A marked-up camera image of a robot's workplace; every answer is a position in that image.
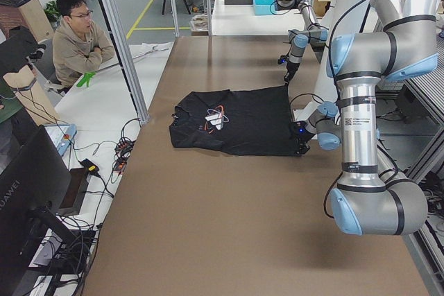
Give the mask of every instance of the workbench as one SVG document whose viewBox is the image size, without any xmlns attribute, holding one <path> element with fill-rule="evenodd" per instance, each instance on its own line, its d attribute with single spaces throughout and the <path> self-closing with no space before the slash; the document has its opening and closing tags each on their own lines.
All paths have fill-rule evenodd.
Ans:
<svg viewBox="0 0 444 296">
<path fill-rule="evenodd" d="M 428 295 L 401 237 L 346 235 L 324 215 L 340 150 L 313 142 L 303 157 L 238 157 L 171 145 L 171 114 L 189 92 L 281 85 L 285 42 L 176 40 L 84 295 Z M 311 92 L 317 73 L 307 49 L 290 98 Z"/>
</svg>

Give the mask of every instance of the beige hoodie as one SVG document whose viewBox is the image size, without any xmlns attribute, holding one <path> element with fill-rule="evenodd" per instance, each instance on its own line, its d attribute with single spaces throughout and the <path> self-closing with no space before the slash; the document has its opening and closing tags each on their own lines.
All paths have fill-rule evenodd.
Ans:
<svg viewBox="0 0 444 296">
<path fill-rule="evenodd" d="M 102 52 L 95 52 L 98 46 Z M 71 87 L 85 72 L 99 69 L 102 62 L 114 57 L 114 47 L 103 30 L 91 21 L 91 31 L 82 41 L 62 20 L 53 37 L 53 62 L 57 79 Z"/>
</svg>

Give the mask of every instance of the label sticker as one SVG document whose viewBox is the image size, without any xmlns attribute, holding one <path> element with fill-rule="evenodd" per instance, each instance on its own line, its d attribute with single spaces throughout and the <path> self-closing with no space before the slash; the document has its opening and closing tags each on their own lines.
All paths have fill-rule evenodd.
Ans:
<svg viewBox="0 0 444 296">
<path fill-rule="evenodd" d="M 32 289 L 29 296 L 45 296 L 51 282 L 51 276 L 40 275 L 35 282 L 34 289 Z"/>
<path fill-rule="evenodd" d="M 370 112 L 344 111 L 341 118 L 345 131 L 371 131 L 373 129 Z"/>
</svg>

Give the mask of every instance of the yellow floor line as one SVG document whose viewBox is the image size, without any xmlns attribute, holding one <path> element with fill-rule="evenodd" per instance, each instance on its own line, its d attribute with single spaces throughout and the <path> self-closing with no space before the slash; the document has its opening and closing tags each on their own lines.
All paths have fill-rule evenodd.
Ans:
<svg viewBox="0 0 444 296">
<path fill-rule="evenodd" d="M 130 31 L 128 31 L 128 34 L 126 34 L 126 39 L 130 38 L 133 31 L 136 29 L 137 25 L 139 24 L 140 20 L 142 20 L 142 17 L 144 17 L 146 11 L 151 7 L 151 4 L 154 2 L 154 0 L 150 0 L 144 10 L 142 11 L 142 13 L 140 13 L 140 15 L 138 16 L 138 18 L 136 19 L 135 23 L 133 24 L 133 26 L 131 27 Z"/>
<path fill-rule="evenodd" d="M 172 31 L 174 27 L 151 27 L 151 28 L 134 28 L 135 31 Z M 190 29 L 190 27 L 179 27 L 179 29 Z"/>
</svg>

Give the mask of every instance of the monitor stand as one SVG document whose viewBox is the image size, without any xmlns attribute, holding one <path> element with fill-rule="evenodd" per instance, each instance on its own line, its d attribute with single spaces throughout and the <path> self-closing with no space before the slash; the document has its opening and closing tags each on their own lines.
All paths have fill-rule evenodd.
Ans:
<svg viewBox="0 0 444 296">
<path fill-rule="evenodd" d="M 34 264 L 43 267 L 49 275 L 79 274 L 86 267 L 92 244 L 96 239 L 94 230 L 71 230 L 76 237 L 73 245 L 63 243 L 55 233 L 34 259 Z"/>
</svg>

